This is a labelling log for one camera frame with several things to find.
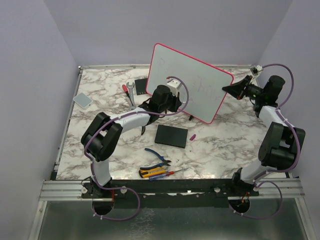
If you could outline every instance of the gray floor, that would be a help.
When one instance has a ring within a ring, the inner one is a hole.
[[[278,207],[275,199],[251,201],[248,213],[266,216]],[[133,209],[114,209],[113,217]],[[285,199],[280,215],[269,220],[237,216],[228,208],[143,208],[124,222],[93,217],[91,202],[49,202],[41,240],[306,240],[294,199]]]

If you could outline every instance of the purple marker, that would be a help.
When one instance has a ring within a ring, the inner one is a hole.
[[[196,138],[196,135],[193,134],[192,137],[190,137],[190,140],[192,141],[192,140],[195,139],[195,138]]]

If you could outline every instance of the wall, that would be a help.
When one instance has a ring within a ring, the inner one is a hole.
[[[44,0],[79,65],[149,64],[161,42],[215,64],[259,60],[292,0]]]
[[[264,51],[259,63],[286,64],[295,77],[292,97],[281,111],[289,121],[306,131],[300,162],[295,170],[301,178],[307,207],[320,239],[320,1],[293,0],[281,25]],[[280,96],[283,101],[290,90],[290,76],[279,67],[266,68],[259,81],[262,86],[270,75],[279,74],[287,84]]]
[[[42,0],[0,8],[0,239],[27,239],[78,68]]]

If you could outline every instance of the wrench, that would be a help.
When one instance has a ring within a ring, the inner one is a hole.
[[[129,84],[129,82],[126,83],[126,87],[129,90],[129,97],[131,99],[132,102],[132,107],[131,109],[135,109],[136,108],[136,104],[135,104],[135,97],[134,97],[134,87],[135,87],[135,83],[133,82],[132,84]]]

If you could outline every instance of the pink object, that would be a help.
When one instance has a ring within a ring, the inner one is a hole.
[[[204,61],[201,61],[201,60],[199,60],[199,59],[197,59],[197,58],[195,58],[195,57],[193,57],[193,56],[190,56],[190,55],[188,55],[188,54],[186,54],[186,53],[183,53],[183,52],[181,52],[181,51],[178,51],[178,50],[176,50],[176,49],[174,49],[174,48],[172,48],[172,47],[169,47],[169,46],[164,45],[164,44],[159,43],[159,42],[156,43],[156,44],[154,45],[154,47],[153,47],[153,53],[152,53],[152,57],[151,57],[150,69],[151,69],[151,66],[152,66],[152,62],[153,62],[153,59],[154,59],[154,53],[155,53],[155,49],[156,49],[156,46],[157,46],[157,45],[161,45],[161,46],[163,46],[163,47],[166,47],[166,48],[168,48],[168,49],[171,49],[171,50],[173,50],[173,51],[176,51],[177,53],[180,53],[180,54],[182,54],[182,55],[185,55],[185,56],[187,56],[187,57],[189,57],[189,58],[191,58],[191,59],[197,60],[197,61],[200,62],[200,63],[203,63],[203,64],[205,64],[205,65],[208,65],[208,66],[210,66],[210,67],[212,67],[212,68],[218,69],[218,70],[220,70],[221,72],[224,72],[224,73],[226,73],[226,74],[229,74],[229,75],[232,77],[232,81],[231,81],[230,85],[231,85],[231,84],[234,82],[234,80],[235,80],[235,77],[234,77],[230,72],[227,72],[227,71],[225,71],[225,70],[222,70],[222,69],[220,69],[220,68],[218,68],[218,67],[216,67],[216,66],[213,66],[213,65],[211,65],[211,64],[209,64],[209,63],[206,63],[206,62],[204,62]],[[145,89],[147,89],[147,87],[148,87],[149,75],[150,75],[150,71],[149,71],[149,74],[148,74],[148,79],[147,79],[147,82],[146,82],[146,87],[145,87]],[[227,95],[227,93],[225,93],[225,95],[224,95],[224,97],[223,97],[223,99],[222,99],[222,101],[221,101],[221,103],[220,103],[220,105],[219,105],[219,107],[218,107],[215,115],[213,116],[213,119],[212,119],[211,122],[203,121],[203,120],[201,120],[200,118],[198,118],[198,117],[196,117],[196,116],[193,116],[193,117],[196,118],[196,119],[198,119],[198,120],[200,120],[201,122],[204,122],[205,124],[212,124],[212,122],[214,121],[214,119],[215,119],[215,117],[216,117],[216,115],[217,115],[217,113],[218,113],[218,111],[219,111],[222,103],[223,103],[224,100],[225,100],[226,95]]]
[[[192,137],[190,137],[190,140],[192,141],[192,140],[195,139],[195,138],[196,138],[196,135],[193,134]]]

